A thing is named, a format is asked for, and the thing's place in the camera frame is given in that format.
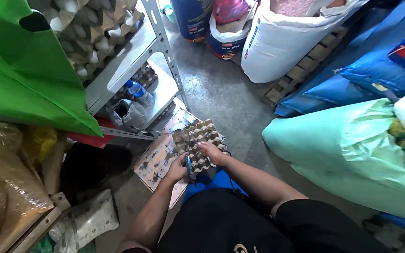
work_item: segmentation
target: mint green sack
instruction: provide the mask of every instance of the mint green sack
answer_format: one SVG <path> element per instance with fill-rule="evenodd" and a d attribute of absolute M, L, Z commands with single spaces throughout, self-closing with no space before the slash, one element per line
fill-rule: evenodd
<path fill-rule="evenodd" d="M 319 187 L 405 218 L 405 153 L 387 133 L 394 118 L 390 101 L 379 99 L 274 119 L 262 137 Z"/>

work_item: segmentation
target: plastic water bottle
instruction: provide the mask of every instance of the plastic water bottle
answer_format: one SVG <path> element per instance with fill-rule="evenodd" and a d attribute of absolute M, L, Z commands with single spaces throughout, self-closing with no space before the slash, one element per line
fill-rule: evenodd
<path fill-rule="evenodd" d="M 153 95 L 147 92 L 141 84 L 129 79 L 126 82 L 126 86 L 128 87 L 129 93 L 136 97 L 138 101 L 140 101 L 140 103 L 143 104 L 145 107 L 154 105 Z"/>

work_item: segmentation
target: hand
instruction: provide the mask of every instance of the hand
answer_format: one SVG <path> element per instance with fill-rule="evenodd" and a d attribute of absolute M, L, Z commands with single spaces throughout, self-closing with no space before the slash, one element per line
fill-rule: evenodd
<path fill-rule="evenodd" d="M 210 142 L 201 141 L 198 142 L 199 150 L 203 156 L 207 156 L 210 159 L 211 164 L 224 166 L 225 154 L 221 152 L 215 145 Z"/>
<path fill-rule="evenodd" d="M 186 154 L 187 152 L 183 153 L 172 162 L 164 179 L 171 180 L 175 184 L 187 175 L 187 169 L 183 166 Z"/>

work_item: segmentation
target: scissors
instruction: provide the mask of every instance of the scissors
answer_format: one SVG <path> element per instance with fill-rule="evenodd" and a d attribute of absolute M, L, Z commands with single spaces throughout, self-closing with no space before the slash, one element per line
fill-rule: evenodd
<path fill-rule="evenodd" d="M 190 132 L 188 132 L 187 141 L 188 141 L 187 154 L 185 155 L 185 161 L 187 163 L 186 164 L 187 174 L 188 174 L 188 177 L 190 178 L 190 182 L 196 186 L 195 181 L 194 181 L 196 179 L 196 175 L 194 175 L 194 173 L 192 172 L 192 165 L 191 165 L 192 162 L 190 161 L 190 157 L 188 156 L 188 154 L 190 154 Z"/>

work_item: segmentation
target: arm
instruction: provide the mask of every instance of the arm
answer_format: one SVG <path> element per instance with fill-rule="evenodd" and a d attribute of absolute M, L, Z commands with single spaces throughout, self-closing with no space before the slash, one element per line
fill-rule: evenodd
<path fill-rule="evenodd" d="M 135 219 L 134 226 L 118 246 L 117 253 L 132 248 L 151 252 L 157 245 L 168 213 L 173 186 L 187 175 L 187 169 L 182 166 L 185 155 L 186 153 L 182 154 L 172 162 L 166 176 Z"/>
<path fill-rule="evenodd" d="M 210 158 L 210 162 L 220 165 L 224 171 L 251 197 L 276 210 L 283 203 L 293 199 L 308 199 L 293 187 L 266 173 L 265 171 L 244 164 L 237 159 L 223 154 L 215 145 L 208 142 L 199 143 L 200 151 Z"/>

